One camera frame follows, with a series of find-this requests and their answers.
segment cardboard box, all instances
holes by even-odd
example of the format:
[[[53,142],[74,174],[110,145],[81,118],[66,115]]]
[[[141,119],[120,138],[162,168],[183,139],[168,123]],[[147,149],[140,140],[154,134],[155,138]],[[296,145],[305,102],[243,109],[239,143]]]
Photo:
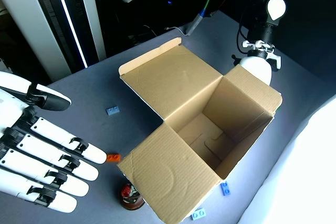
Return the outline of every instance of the cardboard box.
[[[223,76],[180,44],[119,68],[163,124],[118,167],[165,223],[181,222],[225,180],[282,102],[241,66]]]

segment robotic hand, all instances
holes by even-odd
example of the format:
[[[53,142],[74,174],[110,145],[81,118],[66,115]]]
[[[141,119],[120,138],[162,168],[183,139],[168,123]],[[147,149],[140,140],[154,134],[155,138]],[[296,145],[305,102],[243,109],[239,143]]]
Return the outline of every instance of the robotic hand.
[[[286,12],[286,3],[284,0],[251,1],[257,10],[255,14],[257,22],[243,42],[243,47],[249,48],[247,57],[238,60],[242,67],[269,85],[272,70],[278,71],[281,68],[281,57],[274,54],[272,33]]]
[[[84,196],[89,186],[79,178],[98,177],[77,156],[102,164],[106,154],[37,117],[33,107],[62,111],[70,105],[55,90],[0,72],[0,191],[61,212],[75,209],[77,201],[65,193]]]

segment led light strip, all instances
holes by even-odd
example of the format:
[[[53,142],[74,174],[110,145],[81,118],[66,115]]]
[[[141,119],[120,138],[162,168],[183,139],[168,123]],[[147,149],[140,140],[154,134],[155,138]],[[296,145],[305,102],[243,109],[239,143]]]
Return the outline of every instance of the led light strip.
[[[87,63],[85,61],[83,51],[82,51],[82,49],[80,47],[80,44],[79,44],[79,41],[78,41],[78,38],[77,38],[77,34],[76,34],[75,29],[73,27],[74,25],[72,24],[72,21],[71,21],[70,15],[69,15],[69,11],[68,11],[67,5],[65,4],[65,0],[61,0],[61,2],[62,2],[62,6],[64,8],[64,11],[65,11],[65,15],[67,16],[67,19],[68,19],[68,22],[69,22],[69,25],[70,25],[73,37],[75,38],[75,41],[76,41],[76,44],[77,44],[80,56],[82,58],[82,61],[84,63],[85,68],[87,68],[88,65],[87,65]]]

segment light blue lego brick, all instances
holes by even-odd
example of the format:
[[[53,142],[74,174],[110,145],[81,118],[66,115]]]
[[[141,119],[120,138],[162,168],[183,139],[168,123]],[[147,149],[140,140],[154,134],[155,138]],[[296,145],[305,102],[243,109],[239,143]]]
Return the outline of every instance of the light blue lego brick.
[[[230,195],[230,194],[231,194],[227,182],[221,183],[220,186],[221,186],[221,188],[222,188],[222,191],[223,191],[224,196],[227,196],[227,195]]]
[[[119,110],[118,106],[114,106],[114,107],[111,107],[109,109],[106,109],[106,112],[107,112],[107,115],[113,115],[113,114],[119,113],[120,110]]]
[[[205,209],[204,209],[204,208],[201,208],[201,209],[195,211],[195,212],[191,215],[191,218],[193,218],[193,220],[197,220],[197,219],[202,218],[202,217],[204,217],[204,216],[206,216],[206,214],[205,214]]]

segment dark tabletop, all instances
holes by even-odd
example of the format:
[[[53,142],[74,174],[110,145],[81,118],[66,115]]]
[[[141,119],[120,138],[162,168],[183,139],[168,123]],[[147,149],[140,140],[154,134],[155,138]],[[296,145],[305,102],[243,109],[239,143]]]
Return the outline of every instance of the dark tabletop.
[[[238,24],[221,12],[205,18],[182,44],[222,74],[233,67],[232,54],[239,56],[235,37]],[[39,110],[39,115],[84,138],[106,153],[127,155],[162,120],[119,78],[118,68],[168,40],[181,37],[170,31],[85,70],[50,85],[72,100],[63,112]],[[281,52],[282,69],[273,73],[271,86],[282,93],[283,104],[275,119],[227,178],[231,195],[217,187],[201,204],[206,217],[197,223],[236,223],[267,177],[282,150],[302,120],[331,94],[314,75]],[[108,116],[106,109],[118,106],[120,113]],[[77,208],[63,214],[0,193],[0,223],[161,223],[145,205],[127,211],[118,202],[117,191],[126,179],[114,163],[94,164],[96,181],[88,182],[85,197],[77,197]],[[183,223],[191,222],[188,217]]]

